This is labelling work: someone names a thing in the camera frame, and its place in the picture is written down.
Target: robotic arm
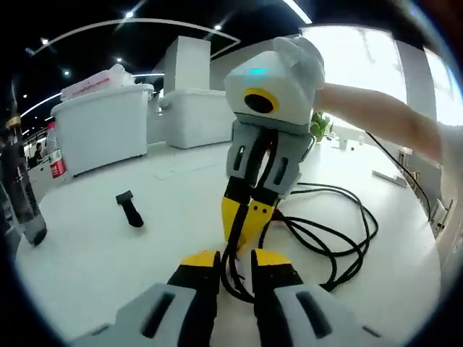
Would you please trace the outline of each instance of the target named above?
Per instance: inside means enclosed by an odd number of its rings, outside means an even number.
[[[228,241],[223,257],[204,251],[186,258],[167,284],[155,284],[122,307],[114,325],[78,338],[73,346],[209,346],[227,255],[269,223],[278,201],[299,180],[299,164],[314,143],[309,128],[315,91],[324,82],[323,59],[304,38],[277,38],[273,45],[274,51],[245,62],[225,80],[237,119],[222,200]],[[284,255],[255,249],[251,270],[261,346],[394,346],[358,325],[320,286],[305,285]]]
[[[314,143],[309,128],[315,91],[324,82],[323,58],[302,37],[276,38],[273,47],[225,79],[237,120],[226,163],[229,183],[222,219],[228,241],[239,209],[245,210],[238,249],[263,230],[277,202],[291,192],[300,177],[299,164]],[[257,183],[268,148],[268,167]]]

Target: yellow camera ring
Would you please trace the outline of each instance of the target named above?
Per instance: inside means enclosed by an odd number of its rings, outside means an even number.
[[[248,88],[243,92],[246,105],[258,113],[272,113],[278,110],[278,99],[262,88]]]

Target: red label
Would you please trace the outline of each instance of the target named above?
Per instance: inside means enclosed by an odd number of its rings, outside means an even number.
[[[50,154],[50,158],[51,175],[55,179],[66,172],[66,166],[64,165],[64,160],[61,156],[61,150],[55,150],[52,154]]]

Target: green plant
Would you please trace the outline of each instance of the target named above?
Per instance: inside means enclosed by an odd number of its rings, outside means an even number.
[[[315,136],[318,142],[323,139],[326,127],[330,124],[330,117],[323,117],[323,112],[314,112],[310,123],[310,132]]]

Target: person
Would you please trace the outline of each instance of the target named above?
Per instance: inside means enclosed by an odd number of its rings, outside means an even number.
[[[445,126],[375,90],[329,83],[318,91],[314,111],[332,113],[366,132],[439,162],[443,167],[442,195],[454,200],[462,196],[463,127]],[[463,258],[463,201],[457,201],[452,210],[450,221],[436,239],[444,292],[458,274]]]
[[[29,160],[29,168],[35,168],[40,163],[40,161],[42,160],[41,152],[42,144],[40,142],[37,142],[37,145],[35,145],[35,153]]]

